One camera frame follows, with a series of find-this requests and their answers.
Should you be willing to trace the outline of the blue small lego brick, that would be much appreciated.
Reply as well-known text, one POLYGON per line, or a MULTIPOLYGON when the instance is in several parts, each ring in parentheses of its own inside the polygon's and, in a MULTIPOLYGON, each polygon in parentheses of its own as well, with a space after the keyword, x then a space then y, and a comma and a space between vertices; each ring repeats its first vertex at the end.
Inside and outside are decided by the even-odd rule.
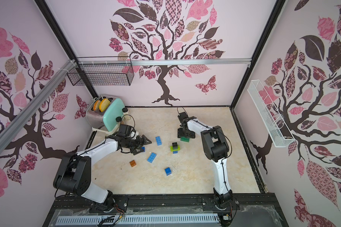
POLYGON ((165 168, 165 174, 166 174, 167 176, 169 176, 169 175, 172 174, 172 171, 171 171, 171 169, 170 169, 169 167, 165 168))

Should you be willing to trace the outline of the lime green lego brick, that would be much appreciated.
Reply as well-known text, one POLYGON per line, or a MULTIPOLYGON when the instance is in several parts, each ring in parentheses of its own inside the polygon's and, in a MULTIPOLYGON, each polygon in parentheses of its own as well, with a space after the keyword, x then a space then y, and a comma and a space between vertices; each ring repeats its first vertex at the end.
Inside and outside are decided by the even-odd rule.
POLYGON ((180 148, 180 145, 178 145, 178 150, 173 150, 173 146, 170 146, 170 150, 171 150, 171 152, 173 152, 173 151, 179 151, 181 148, 180 148))

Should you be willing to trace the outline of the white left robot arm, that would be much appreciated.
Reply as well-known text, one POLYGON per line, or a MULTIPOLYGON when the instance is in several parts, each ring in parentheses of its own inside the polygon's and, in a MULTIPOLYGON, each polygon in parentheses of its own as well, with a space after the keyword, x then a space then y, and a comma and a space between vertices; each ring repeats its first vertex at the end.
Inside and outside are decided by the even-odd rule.
POLYGON ((108 212, 115 206, 113 193, 96 185, 92 180, 94 164, 116 151, 137 155, 143 147, 152 144, 145 135, 139 135, 134 127, 121 124, 118 131, 108 135, 92 148, 80 152, 69 152, 62 157, 54 178, 57 190, 83 197, 93 202, 99 210, 108 212))

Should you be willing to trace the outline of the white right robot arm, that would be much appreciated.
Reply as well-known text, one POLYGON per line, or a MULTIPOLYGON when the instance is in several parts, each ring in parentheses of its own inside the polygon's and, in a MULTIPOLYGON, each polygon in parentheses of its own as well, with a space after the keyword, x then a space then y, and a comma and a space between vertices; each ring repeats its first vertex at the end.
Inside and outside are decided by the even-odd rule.
POLYGON ((233 192, 228 181, 227 159, 230 152, 228 139, 220 126, 209 126, 195 116, 188 116, 184 111, 178 114, 180 128, 178 138, 194 139, 201 136, 203 151, 207 159, 212 161, 214 173, 214 203, 220 210, 225 210, 233 200, 233 192))

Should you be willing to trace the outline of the small dark green lego brick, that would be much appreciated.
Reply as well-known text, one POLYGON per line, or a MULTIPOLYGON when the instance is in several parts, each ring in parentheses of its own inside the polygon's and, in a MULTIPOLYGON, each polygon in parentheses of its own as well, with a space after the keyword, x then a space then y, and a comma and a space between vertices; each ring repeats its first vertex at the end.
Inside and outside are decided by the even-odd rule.
POLYGON ((181 137, 181 141, 183 142, 189 142, 190 138, 186 138, 186 137, 181 137))

